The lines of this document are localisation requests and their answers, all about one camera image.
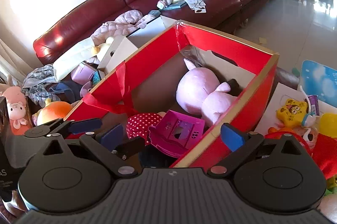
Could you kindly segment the pink toy house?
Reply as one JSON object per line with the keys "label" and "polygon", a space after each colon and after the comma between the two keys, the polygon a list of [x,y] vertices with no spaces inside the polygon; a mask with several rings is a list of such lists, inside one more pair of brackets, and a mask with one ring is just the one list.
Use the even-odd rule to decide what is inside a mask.
{"label": "pink toy house", "polygon": [[201,140],[204,128],[203,119],[169,110],[157,125],[149,127],[148,137],[162,153],[180,158]]}

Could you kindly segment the pink pig-suit bear plush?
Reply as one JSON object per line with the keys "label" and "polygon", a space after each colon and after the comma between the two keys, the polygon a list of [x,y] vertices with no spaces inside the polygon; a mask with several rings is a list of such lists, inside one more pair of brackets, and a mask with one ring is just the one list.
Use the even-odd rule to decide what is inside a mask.
{"label": "pink pig-suit bear plush", "polygon": [[235,79],[220,82],[206,67],[197,67],[185,58],[188,72],[181,78],[177,90],[178,105],[191,115],[198,115],[211,127],[231,107],[242,88]]}

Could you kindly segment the white cardboard box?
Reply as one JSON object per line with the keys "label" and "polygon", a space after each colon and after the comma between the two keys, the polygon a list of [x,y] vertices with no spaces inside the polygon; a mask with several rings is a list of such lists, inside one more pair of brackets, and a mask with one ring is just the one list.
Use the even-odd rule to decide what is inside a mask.
{"label": "white cardboard box", "polygon": [[95,73],[103,78],[175,22],[176,20],[161,15],[147,23],[143,29],[139,28],[127,36],[108,37],[106,42],[98,46],[91,38],[84,39],[53,63],[54,78],[60,82],[71,76],[71,79],[80,85],[89,82]]}

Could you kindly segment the red cardboard box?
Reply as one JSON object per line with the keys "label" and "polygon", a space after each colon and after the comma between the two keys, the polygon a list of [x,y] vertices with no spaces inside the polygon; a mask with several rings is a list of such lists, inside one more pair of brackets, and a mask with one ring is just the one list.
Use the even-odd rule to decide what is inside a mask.
{"label": "red cardboard box", "polygon": [[139,49],[123,38],[107,75],[67,119],[124,122],[140,113],[180,111],[200,118],[204,132],[148,133],[150,144],[175,158],[174,167],[209,169],[229,154],[221,125],[248,132],[261,119],[279,55],[265,47],[193,23],[178,21]]}

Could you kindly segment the blue play mat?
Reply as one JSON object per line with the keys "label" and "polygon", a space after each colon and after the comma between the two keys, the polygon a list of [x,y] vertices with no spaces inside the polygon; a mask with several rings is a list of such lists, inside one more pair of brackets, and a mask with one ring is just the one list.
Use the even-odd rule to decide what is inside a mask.
{"label": "blue play mat", "polygon": [[333,68],[305,60],[300,72],[300,86],[307,95],[316,95],[333,107],[336,107],[337,71]]}

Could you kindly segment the yellow SpongeBob plush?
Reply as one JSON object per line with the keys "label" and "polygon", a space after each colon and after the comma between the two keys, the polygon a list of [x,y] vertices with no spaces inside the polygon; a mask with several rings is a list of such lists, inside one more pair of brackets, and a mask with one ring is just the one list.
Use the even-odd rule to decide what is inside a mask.
{"label": "yellow SpongeBob plush", "polygon": [[277,119],[283,123],[284,127],[295,128],[302,125],[302,121],[307,115],[308,103],[289,98],[285,104],[276,112]]}

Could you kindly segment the orange potato head toy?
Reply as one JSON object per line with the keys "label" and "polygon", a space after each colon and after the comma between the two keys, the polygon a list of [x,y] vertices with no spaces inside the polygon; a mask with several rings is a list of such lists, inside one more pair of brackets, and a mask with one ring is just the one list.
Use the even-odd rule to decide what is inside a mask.
{"label": "orange potato head toy", "polygon": [[275,127],[270,127],[268,129],[268,134],[273,134],[273,133],[277,133],[279,131],[279,129],[275,128]]}

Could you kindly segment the pink pig plush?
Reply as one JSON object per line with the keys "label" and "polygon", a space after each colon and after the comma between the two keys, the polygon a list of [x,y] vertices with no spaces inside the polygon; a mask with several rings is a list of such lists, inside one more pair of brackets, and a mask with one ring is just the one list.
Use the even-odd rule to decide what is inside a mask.
{"label": "pink pig plush", "polygon": [[11,131],[14,135],[23,135],[31,128],[25,95],[19,86],[9,87],[2,95],[6,98]]}

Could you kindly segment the orange round plush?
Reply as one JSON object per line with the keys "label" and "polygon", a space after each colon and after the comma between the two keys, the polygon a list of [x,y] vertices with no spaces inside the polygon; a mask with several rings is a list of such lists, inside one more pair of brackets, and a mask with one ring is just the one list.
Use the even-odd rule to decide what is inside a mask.
{"label": "orange round plush", "polygon": [[32,115],[35,126],[43,125],[55,119],[64,118],[72,110],[72,105],[64,101],[45,100],[45,107]]}

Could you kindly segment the red bow ribbon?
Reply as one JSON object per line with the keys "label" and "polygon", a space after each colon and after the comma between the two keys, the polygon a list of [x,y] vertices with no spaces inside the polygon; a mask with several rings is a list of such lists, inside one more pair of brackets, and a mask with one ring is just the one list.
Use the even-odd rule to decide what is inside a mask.
{"label": "red bow ribbon", "polygon": [[266,134],[265,139],[280,139],[281,136],[286,134],[294,136],[299,141],[326,179],[336,175],[336,139],[319,133],[313,147],[310,147],[309,141],[304,139],[304,135],[301,136],[288,127],[279,129],[277,133]]}

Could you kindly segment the Minnie plush polka-dot dress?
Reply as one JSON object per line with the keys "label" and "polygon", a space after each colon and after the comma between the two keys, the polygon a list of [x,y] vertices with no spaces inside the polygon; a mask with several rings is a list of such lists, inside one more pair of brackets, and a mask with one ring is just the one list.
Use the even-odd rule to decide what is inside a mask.
{"label": "Minnie plush polka-dot dress", "polygon": [[150,145],[149,127],[156,125],[164,117],[165,112],[159,113],[139,113],[128,118],[126,123],[126,134],[128,139],[142,137],[145,140],[145,145]]}

